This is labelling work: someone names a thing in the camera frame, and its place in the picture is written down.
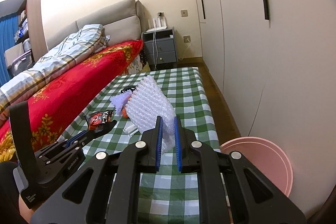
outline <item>gray headboard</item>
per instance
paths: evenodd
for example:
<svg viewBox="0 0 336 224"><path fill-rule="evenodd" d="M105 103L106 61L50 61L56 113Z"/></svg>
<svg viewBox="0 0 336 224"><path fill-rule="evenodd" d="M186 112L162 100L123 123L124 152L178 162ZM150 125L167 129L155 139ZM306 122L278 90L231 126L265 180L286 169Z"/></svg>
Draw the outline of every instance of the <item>gray headboard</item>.
<svg viewBox="0 0 336 224"><path fill-rule="evenodd" d="M68 35L78 32L84 25L102 24L105 35L110 36L108 46L141 38L141 32L147 30L147 21L141 2L123 0L80 18L66 26L48 39L48 49L61 43Z"/></svg>

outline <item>wardrobe door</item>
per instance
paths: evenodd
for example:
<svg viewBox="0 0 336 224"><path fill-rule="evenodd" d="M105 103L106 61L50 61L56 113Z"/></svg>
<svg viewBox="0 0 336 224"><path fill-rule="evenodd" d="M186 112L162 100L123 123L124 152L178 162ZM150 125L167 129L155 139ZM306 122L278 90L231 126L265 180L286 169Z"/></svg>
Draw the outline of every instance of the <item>wardrobe door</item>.
<svg viewBox="0 0 336 224"><path fill-rule="evenodd" d="M220 0L197 0L202 56L218 88L223 89L224 34Z"/></svg>
<svg viewBox="0 0 336 224"><path fill-rule="evenodd" d="M270 8L272 73L250 136L285 151L290 199L310 216L336 183L336 0L270 0Z"/></svg>
<svg viewBox="0 0 336 224"><path fill-rule="evenodd" d="M268 75L269 20L265 20L264 0L220 1L225 45L223 95L241 135L247 136Z"/></svg>

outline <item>nightstand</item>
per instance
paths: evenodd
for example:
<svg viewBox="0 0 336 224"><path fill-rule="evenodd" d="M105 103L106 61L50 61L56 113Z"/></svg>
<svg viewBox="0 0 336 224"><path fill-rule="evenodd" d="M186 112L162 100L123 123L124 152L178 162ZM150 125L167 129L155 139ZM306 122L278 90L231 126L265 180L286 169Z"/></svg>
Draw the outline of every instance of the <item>nightstand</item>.
<svg viewBox="0 0 336 224"><path fill-rule="evenodd" d="M177 53L176 53L176 42L174 27L170 29L164 29L156 31L156 46L154 42L153 51L153 34L154 32L143 32L141 39L144 43L145 52L147 55L148 64L151 69L154 67L157 58L157 68L162 67L162 65L172 65L176 67L177 65Z"/></svg>

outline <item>black pants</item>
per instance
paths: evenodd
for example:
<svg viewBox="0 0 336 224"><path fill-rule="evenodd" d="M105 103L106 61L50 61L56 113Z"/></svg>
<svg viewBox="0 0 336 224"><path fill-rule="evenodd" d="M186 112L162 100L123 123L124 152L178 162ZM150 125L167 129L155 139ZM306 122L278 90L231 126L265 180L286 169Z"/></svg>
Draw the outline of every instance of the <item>black pants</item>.
<svg viewBox="0 0 336 224"><path fill-rule="evenodd" d="M10 161L0 163L0 223L27 224L19 213L19 192L13 170L17 164Z"/></svg>

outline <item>floral pattern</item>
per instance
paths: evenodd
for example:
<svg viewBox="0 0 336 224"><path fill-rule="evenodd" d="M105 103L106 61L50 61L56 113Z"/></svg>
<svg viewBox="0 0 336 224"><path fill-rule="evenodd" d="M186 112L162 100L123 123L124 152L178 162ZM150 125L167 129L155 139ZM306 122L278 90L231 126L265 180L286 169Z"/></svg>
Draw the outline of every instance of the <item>floral pattern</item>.
<svg viewBox="0 0 336 224"><path fill-rule="evenodd" d="M50 125L53 123L52 117L44 114L41 120L41 126L37 131L33 131L31 138L31 146L34 151L40 150L42 147L55 142L58 136L61 135L62 128L58 132L50 131ZM0 143L0 162L11 160L15 153L13 138L11 131L8 131Z"/></svg>
<svg viewBox="0 0 336 224"><path fill-rule="evenodd" d="M104 57L106 54L109 54L111 52L116 52L122 50L125 54L126 61L128 62L132 58L132 46L131 45L122 45L118 47L111 47L106 51L99 52L90 58L84 60L82 64L86 64L87 66L93 66L97 67L97 64L99 63L100 59Z"/></svg>
<svg viewBox="0 0 336 224"><path fill-rule="evenodd" d="M149 68L148 63L142 63L140 54L137 55L134 60L128 65L128 67L124 70L122 75L131 75L135 73L149 72L151 69Z"/></svg>
<svg viewBox="0 0 336 224"><path fill-rule="evenodd" d="M48 83L47 85L45 85L43 88L41 88L37 93L35 93L33 95L34 97L34 101L33 104L36 103L38 100L42 99L45 100L47 98L49 98L49 96L45 95L43 92L47 89L47 87L50 85L50 83Z"/></svg>
<svg viewBox="0 0 336 224"><path fill-rule="evenodd" d="M10 160L15 153L13 138L10 131L7 131L5 138L0 143L0 162Z"/></svg>

